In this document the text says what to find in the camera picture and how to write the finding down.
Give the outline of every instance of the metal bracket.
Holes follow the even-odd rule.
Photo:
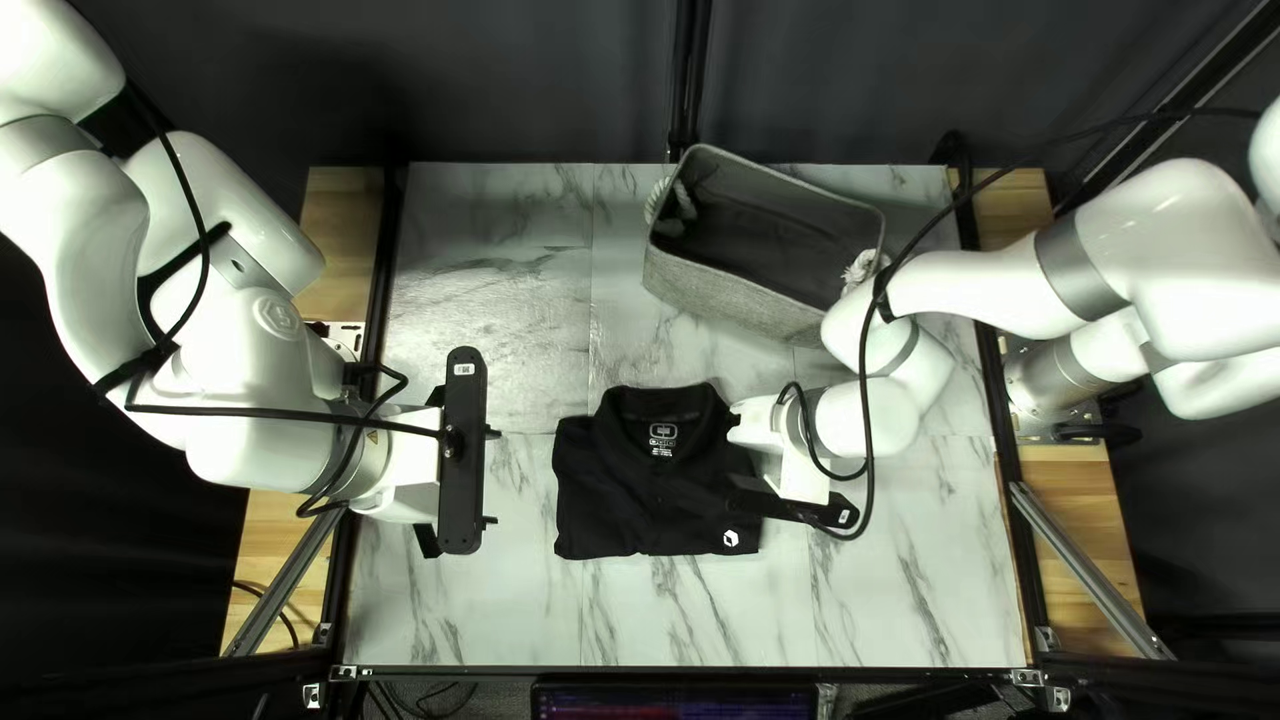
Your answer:
[[[1057,639],[1057,633],[1048,625],[1036,625],[1036,634],[1032,639],[1036,642],[1036,650],[1039,652],[1052,652],[1062,647],[1062,643]]]
[[[1044,674],[1033,667],[1015,667],[1010,670],[1009,680],[1020,688],[1044,687]]]
[[[311,633],[311,644],[328,647],[330,632],[333,632],[333,623],[320,623],[316,625],[316,632]]]
[[[1071,707],[1071,691],[1044,688],[1044,705],[1050,712],[1066,712]]]
[[[227,652],[223,653],[224,656],[243,657],[257,651],[257,646],[262,644],[262,638],[275,623],[275,616],[280,614],[280,609],[288,602],[293,589],[298,587],[298,582],[311,566],[311,561],[320,553],[324,541],[333,533],[342,514],[343,511],[325,512],[311,521],[297,547],[280,566],[280,571],[275,574],[270,587],[253,605],[253,610],[250,611],[241,629],[236,632],[236,637],[227,646]]]
[[[1009,671],[1009,680],[1020,688],[1036,688],[1043,694],[1041,696],[1041,702],[1043,708],[1048,712],[1066,712],[1071,707],[1071,691],[1069,688],[1060,688],[1048,682],[1048,676],[1043,671],[1036,670],[1033,667],[1015,667]]]
[[[302,707],[320,710],[320,683],[302,685]]]
[[[334,665],[329,669],[330,683],[351,683],[356,679],[355,665]]]
[[[1093,564],[1088,553],[1075,544],[1065,528],[1044,509],[1039,498],[1027,483],[1010,483],[1009,498],[1032,528],[1044,538],[1055,552],[1066,562],[1094,605],[1102,611],[1111,626],[1116,629],[1147,660],[1178,660],[1167,646]]]

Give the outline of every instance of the dark backdrop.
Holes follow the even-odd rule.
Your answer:
[[[5,680],[218,655],[247,492],[97,404],[3,236],[0,328]]]
[[[658,161],[675,1],[72,0],[287,210],[308,164]],[[768,161],[980,164],[1152,109],[1254,0],[733,0],[703,138]],[[1116,138],[1047,160],[1070,190]]]
[[[1261,109],[1277,96],[1280,41],[1272,40],[1211,104]],[[1197,119],[1143,167],[1203,158],[1231,173],[1254,199],[1247,161],[1252,131],[1252,124],[1238,120]],[[1165,409],[1149,380],[1146,387],[1121,405],[1120,416],[1142,428],[1146,438],[1112,452],[1112,468],[1148,612],[1157,619],[1280,616],[1280,401],[1188,421]],[[1196,638],[1179,650],[1189,657],[1280,665],[1280,642]]]

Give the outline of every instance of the gray fabric basket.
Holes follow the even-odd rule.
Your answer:
[[[881,242],[883,213],[709,145],[690,147],[673,177],[696,218],[668,184],[649,225],[644,287],[681,310],[822,347],[841,273]]]

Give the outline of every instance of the marble table surface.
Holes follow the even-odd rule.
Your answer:
[[[948,201],[934,167],[781,165],[869,201],[901,246]],[[417,164],[410,170],[384,361],[420,402],[444,357],[489,364],[485,514],[470,556],[424,560],[407,525],[365,521],[344,662],[456,666],[1023,666],[973,324],[924,315],[957,366],[916,442],[877,461],[856,542],[765,520],[754,556],[567,561],[556,539],[556,423],[625,383],[710,380],[727,402],[851,378],[654,299],[643,202],[663,165]],[[957,247],[943,222],[925,247]],[[861,507],[861,479],[838,486]]]

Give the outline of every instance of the logo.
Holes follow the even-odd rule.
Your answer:
[[[259,297],[253,302],[253,315],[257,324],[280,340],[298,340],[302,334],[298,311],[274,295]]]
[[[676,436],[680,428],[671,423],[654,423],[649,425],[649,455],[654,457],[673,457],[672,450],[676,447]]]

